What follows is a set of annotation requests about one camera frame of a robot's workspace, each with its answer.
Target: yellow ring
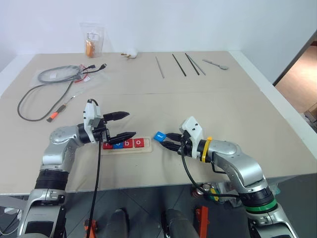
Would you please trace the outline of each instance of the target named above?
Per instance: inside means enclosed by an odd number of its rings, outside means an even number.
[[[202,162],[206,162],[206,154],[207,154],[207,150],[208,150],[208,147],[209,147],[209,144],[210,142],[212,141],[212,137],[208,137],[207,138],[207,141],[205,143],[205,146],[204,146],[204,151],[203,151],[203,156],[202,156]]]

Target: white wall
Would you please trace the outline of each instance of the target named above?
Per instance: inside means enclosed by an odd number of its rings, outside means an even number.
[[[106,52],[242,50],[273,82],[316,30],[316,8],[316,0],[7,0],[0,31],[17,54],[82,52],[79,23],[100,22]]]

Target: spoon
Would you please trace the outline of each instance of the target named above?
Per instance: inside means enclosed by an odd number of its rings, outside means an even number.
[[[223,69],[223,70],[227,70],[227,69],[229,69],[229,67],[228,67],[228,66],[225,66],[225,65],[219,65],[219,64],[213,63],[213,62],[211,62],[211,61],[209,61],[209,60],[206,60],[206,59],[203,59],[203,61],[205,61],[205,62],[207,62],[207,63],[211,63],[211,64],[213,64],[213,65],[216,65],[216,66],[218,66],[219,68],[221,68],[221,69]]]

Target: floor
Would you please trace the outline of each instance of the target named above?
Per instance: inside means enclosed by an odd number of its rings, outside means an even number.
[[[111,214],[125,208],[130,220],[130,238],[163,238],[161,212],[168,208],[180,210],[191,222],[197,206],[209,207],[210,238],[249,238],[243,207],[232,208],[190,195],[190,185],[132,188],[98,192],[94,218],[98,221],[98,237],[102,238]],[[298,176],[279,184],[278,202],[301,238],[317,237],[317,175]],[[83,238],[83,222],[89,217],[92,193],[70,194],[67,203],[66,230],[69,238]],[[14,215],[0,211],[0,227],[4,228]],[[6,236],[16,237],[16,233]]]
[[[317,102],[317,46],[310,46],[276,85],[299,112]]]

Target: screwdriver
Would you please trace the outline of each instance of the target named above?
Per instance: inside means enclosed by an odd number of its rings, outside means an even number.
[[[61,106],[57,109],[57,111],[54,112],[54,113],[52,113],[51,116],[50,116],[49,118],[47,118],[46,120],[47,120],[48,122],[52,122],[52,120],[53,120],[55,117],[57,117],[57,115],[58,115],[59,113],[61,113],[62,111],[65,110],[66,105],[67,105],[75,96],[76,96],[76,95],[72,96],[66,103],[64,103],[63,105],[61,105]]]

